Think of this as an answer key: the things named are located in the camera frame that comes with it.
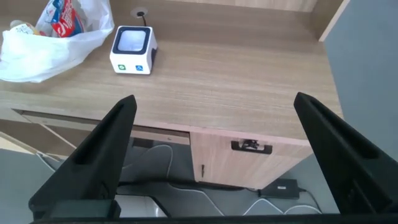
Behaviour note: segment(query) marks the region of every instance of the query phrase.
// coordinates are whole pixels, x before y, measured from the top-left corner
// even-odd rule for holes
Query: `desk drawer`
[[[191,133],[195,180],[262,189],[312,153],[310,146],[258,141],[267,152],[236,151],[243,139]]]
[[[32,123],[42,124],[48,127],[49,131],[52,130],[55,133],[57,132],[57,128],[52,128],[52,126],[77,129],[80,130],[81,136],[84,136],[84,133],[86,133],[85,135],[88,135],[99,123],[99,121],[93,119],[74,118],[69,116],[37,113],[31,111],[22,111],[22,116]],[[132,128],[131,137],[184,145],[190,144],[189,133],[136,125],[134,125]]]

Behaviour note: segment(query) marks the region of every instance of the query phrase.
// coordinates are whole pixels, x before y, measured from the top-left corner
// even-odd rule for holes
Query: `snack package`
[[[51,26],[60,37],[72,37],[84,32],[84,25],[73,8],[72,0],[53,0],[47,7],[46,10],[53,13]]]

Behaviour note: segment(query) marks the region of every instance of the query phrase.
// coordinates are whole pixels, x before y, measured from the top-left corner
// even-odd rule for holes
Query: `black cable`
[[[144,21],[144,26],[147,26],[147,21],[145,20],[145,16],[142,16],[142,20]]]
[[[147,21],[145,20],[145,13],[144,12],[137,12],[138,17],[142,17],[142,20],[144,21],[144,26],[147,26]]]
[[[132,182],[119,182],[118,187],[126,186],[126,185],[142,185],[148,183],[169,183],[171,184],[178,184],[178,185],[186,185],[191,187],[203,188],[203,189],[210,189],[210,190],[225,190],[225,191],[240,191],[244,190],[243,187],[230,187],[230,186],[219,186],[214,184],[204,184],[204,183],[197,183],[192,180],[178,180],[178,179],[166,179],[166,178],[151,178],[151,179],[143,179],[143,180],[135,180]]]
[[[300,187],[299,187],[298,189],[300,190],[300,192],[306,192],[306,193],[308,193],[308,194],[310,195],[310,197],[312,198],[312,200],[315,202],[315,205],[317,205],[319,211],[322,212],[321,207],[319,207],[319,204],[318,204],[317,200],[315,199],[315,197],[313,196],[313,194],[312,194],[310,191],[305,190],[305,189],[300,188]]]

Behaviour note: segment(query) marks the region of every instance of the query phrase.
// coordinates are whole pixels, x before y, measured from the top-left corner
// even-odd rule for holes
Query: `black power adapter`
[[[299,199],[300,188],[297,180],[276,179],[264,189],[259,190],[259,196],[262,198]]]

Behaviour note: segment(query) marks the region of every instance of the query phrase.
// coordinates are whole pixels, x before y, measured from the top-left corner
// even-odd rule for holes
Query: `small white device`
[[[116,73],[149,75],[156,53],[153,28],[119,26],[109,57]]]

